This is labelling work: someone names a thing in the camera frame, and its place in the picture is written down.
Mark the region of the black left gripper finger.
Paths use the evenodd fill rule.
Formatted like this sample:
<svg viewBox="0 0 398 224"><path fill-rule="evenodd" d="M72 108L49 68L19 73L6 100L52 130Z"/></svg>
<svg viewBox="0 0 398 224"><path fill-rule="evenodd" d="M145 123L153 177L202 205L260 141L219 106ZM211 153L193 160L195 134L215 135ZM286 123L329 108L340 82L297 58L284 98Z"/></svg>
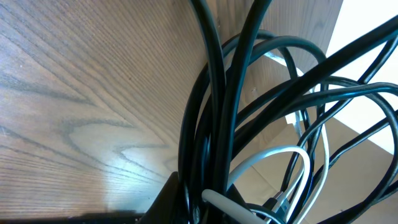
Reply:
<svg viewBox="0 0 398 224"><path fill-rule="evenodd" d="M178 172L171 173L158 196L138 224L183 224L187 222L182 185Z"/></svg>

